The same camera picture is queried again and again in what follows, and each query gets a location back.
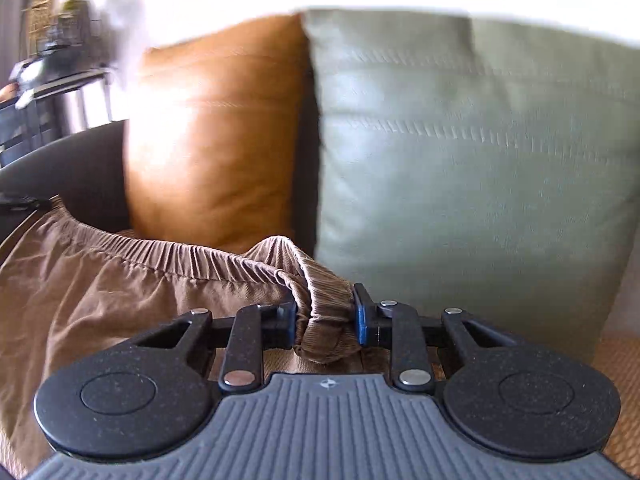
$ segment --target gray-green cushion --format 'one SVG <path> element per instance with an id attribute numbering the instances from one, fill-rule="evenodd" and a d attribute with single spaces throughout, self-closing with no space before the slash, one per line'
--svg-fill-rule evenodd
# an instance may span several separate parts
<path id="1" fill-rule="evenodd" d="M 309 10 L 316 258 L 584 360 L 640 212 L 640 51 L 421 12 Z"/>

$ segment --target woven brown surface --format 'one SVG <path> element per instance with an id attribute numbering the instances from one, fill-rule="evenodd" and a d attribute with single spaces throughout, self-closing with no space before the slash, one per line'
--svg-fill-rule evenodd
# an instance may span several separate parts
<path id="1" fill-rule="evenodd" d="M 628 473 L 640 476 L 640 337 L 604 337 L 593 365 L 615 383 L 622 400 L 605 453 Z"/>

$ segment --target brown pants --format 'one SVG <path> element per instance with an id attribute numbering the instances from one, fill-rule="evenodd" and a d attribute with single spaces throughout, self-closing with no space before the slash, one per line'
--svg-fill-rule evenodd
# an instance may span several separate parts
<path id="1" fill-rule="evenodd" d="M 266 352 L 266 373 L 379 367 L 348 323 L 350 284 L 284 237 L 237 256 L 108 234 L 54 200 L 0 246 L 0 291 L 0 462 L 16 476 L 50 453 L 32 410 L 48 376 L 192 308 L 225 317 L 293 294 L 295 352 Z"/>

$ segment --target screw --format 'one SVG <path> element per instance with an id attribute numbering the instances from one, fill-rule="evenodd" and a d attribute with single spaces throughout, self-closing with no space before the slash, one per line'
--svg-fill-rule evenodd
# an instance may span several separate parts
<path id="1" fill-rule="evenodd" d="M 223 379 L 228 386 L 248 386 L 255 381 L 255 375 L 249 370 L 232 370 Z"/>
<path id="2" fill-rule="evenodd" d="M 406 386 L 422 386 L 431 381 L 431 374 L 418 368 L 411 368 L 402 372 L 399 379 Z"/>

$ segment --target tan woven fabric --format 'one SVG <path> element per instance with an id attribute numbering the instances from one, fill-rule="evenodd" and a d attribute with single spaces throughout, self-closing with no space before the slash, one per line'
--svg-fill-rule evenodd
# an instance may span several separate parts
<path id="1" fill-rule="evenodd" d="M 614 382 L 622 400 L 605 453 L 628 473 L 640 476 L 640 338 L 604 337 L 593 365 Z"/>
<path id="2" fill-rule="evenodd" d="M 288 238 L 268 238 L 243 256 L 139 240 L 81 224 L 60 200 L 30 220 L 0 248 L 0 460 L 16 476 L 50 453 L 31 408 L 43 380 L 192 308 L 225 317 L 293 294 L 296 354 L 267 352 L 266 372 L 364 370 L 348 323 L 350 284 Z"/>

